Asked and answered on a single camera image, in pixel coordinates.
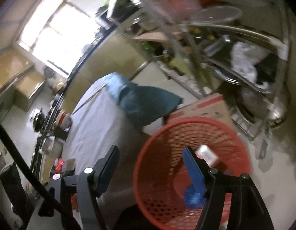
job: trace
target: metal shelf rack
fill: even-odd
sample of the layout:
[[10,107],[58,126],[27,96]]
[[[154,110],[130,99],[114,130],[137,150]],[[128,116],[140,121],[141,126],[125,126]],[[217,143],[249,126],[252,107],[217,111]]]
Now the metal shelf rack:
[[[262,132],[264,125],[266,125],[266,122],[268,120],[268,116],[273,109],[273,105],[275,101],[277,100],[277,96],[280,93],[280,89],[285,82],[285,76],[286,76],[286,70],[287,70],[287,60],[289,55],[289,27],[288,27],[288,17],[287,17],[287,11],[286,11],[286,5],[283,0],[276,0],[276,4],[279,9],[279,15],[281,20],[281,33],[282,37],[281,39],[277,39],[276,37],[270,36],[268,34],[258,32],[255,29],[249,29],[246,27],[236,27],[232,25],[218,25],[218,24],[202,24],[198,22],[192,22],[192,21],[181,21],[178,16],[176,16],[176,13],[174,9],[170,6],[167,0],[157,0],[159,3],[163,5],[163,8],[167,11],[168,15],[170,15],[170,20],[173,22],[171,23],[170,27],[171,29],[174,27],[174,29],[179,32],[184,42],[191,48],[191,55],[193,57],[190,57],[190,54],[187,53],[181,43],[172,35],[169,29],[168,22],[164,20],[161,16],[159,16],[156,11],[153,9],[153,0],[132,0],[136,6],[141,8],[145,13],[147,13],[153,20],[158,24],[159,28],[162,30],[162,32],[166,35],[166,37],[170,40],[171,44],[174,47],[175,53],[179,54],[187,68],[189,69],[191,75],[189,77],[190,80],[195,81],[195,86],[189,85],[189,82],[181,82],[181,80],[178,79],[178,76],[173,73],[173,71],[169,71],[169,69],[166,68],[164,64],[162,64],[159,60],[155,59],[154,56],[148,56],[148,58],[151,61],[156,62],[159,65],[159,68],[169,77],[173,78],[173,80],[177,81],[180,85],[182,85],[184,88],[189,90],[192,94],[194,94],[197,98],[202,98],[207,96],[207,93],[205,92],[207,89],[204,89],[202,85],[202,80],[200,80],[198,76],[198,72],[202,72],[201,74],[205,76],[205,70],[201,68],[201,64],[205,62],[209,62],[209,58],[207,56],[204,56],[201,49],[198,49],[198,46],[195,44],[195,41],[193,40],[192,36],[190,35],[188,31],[188,26],[200,26],[200,27],[206,27],[209,29],[213,29],[219,32],[223,32],[223,34],[239,34],[239,35],[245,35],[251,38],[255,38],[257,40],[260,40],[264,42],[265,44],[269,44],[271,48],[274,49],[275,54],[278,56],[278,64],[277,64],[277,72],[276,72],[276,78],[273,86],[268,89],[262,89],[255,84],[251,83],[244,77],[242,77],[240,74],[234,72],[230,68],[227,68],[226,66],[222,65],[221,63],[214,63],[219,67],[224,68],[226,71],[233,74],[238,79],[242,80],[243,85],[247,86],[248,89],[252,90],[255,93],[263,94],[268,102],[268,107],[266,108],[266,116],[263,120],[258,120],[254,125],[247,122],[237,111],[235,106],[231,106],[230,103],[228,104],[229,111],[231,113],[232,119],[235,123],[235,125],[247,136],[247,138],[250,141],[254,141]],[[134,35],[132,35],[132,32],[130,30],[126,30],[126,35],[129,35],[130,38]],[[143,50],[138,47],[138,44],[133,41],[133,45],[139,49],[141,53],[143,53]],[[213,90],[211,83],[208,82],[207,86],[210,90]]]

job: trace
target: cardboard box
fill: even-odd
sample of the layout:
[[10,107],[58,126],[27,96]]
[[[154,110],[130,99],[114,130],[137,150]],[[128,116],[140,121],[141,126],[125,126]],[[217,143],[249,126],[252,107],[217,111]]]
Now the cardboard box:
[[209,117],[234,129],[227,105],[221,94],[212,94],[204,99],[182,107],[171,113],[167,123],[184,117]]

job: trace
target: blue cloth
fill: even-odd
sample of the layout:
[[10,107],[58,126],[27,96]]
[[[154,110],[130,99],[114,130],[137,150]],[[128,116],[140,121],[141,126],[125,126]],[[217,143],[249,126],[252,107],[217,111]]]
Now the blue cloth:
[[107,90],[115,103],[139,130],[169,115],[183,101],[181,97],[163,89],[132,83],[119,73],[111,73],[101,79],[107,83]]

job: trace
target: white bed sheet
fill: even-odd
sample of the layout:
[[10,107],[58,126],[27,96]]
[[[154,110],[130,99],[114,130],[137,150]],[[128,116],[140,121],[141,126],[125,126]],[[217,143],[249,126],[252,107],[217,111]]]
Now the white bed sheet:
[[[75,110],[102,85],[96,81],[83,95]],[[101,213],[109,229],[121,212],[134,205],[132,175],[137,155],[145,137],[139,133],[116,106],[106,87],[72,115],[72,127],[63,147],[64,160],[75,158],[75,174],[93,167],[112,145],[120,150],[120,159],[106,193],[98,199]]]

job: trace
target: laundry basket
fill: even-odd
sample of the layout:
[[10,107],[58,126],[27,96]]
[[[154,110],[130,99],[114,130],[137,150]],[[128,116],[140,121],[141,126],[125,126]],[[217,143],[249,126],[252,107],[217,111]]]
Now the laundry basket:
[[[219,157],[221,171],[239,176],[249,173],[248,152],[228,126],[214,119],[188,117],[175,120],[152,135],[134,168],[134,193],[144,216],[160,229],[194,229],[202,209],[190,210],[183,199],[191,184],[182,150],[209,146]],[[229,218],[231,194],[226,194],[221,222]]]

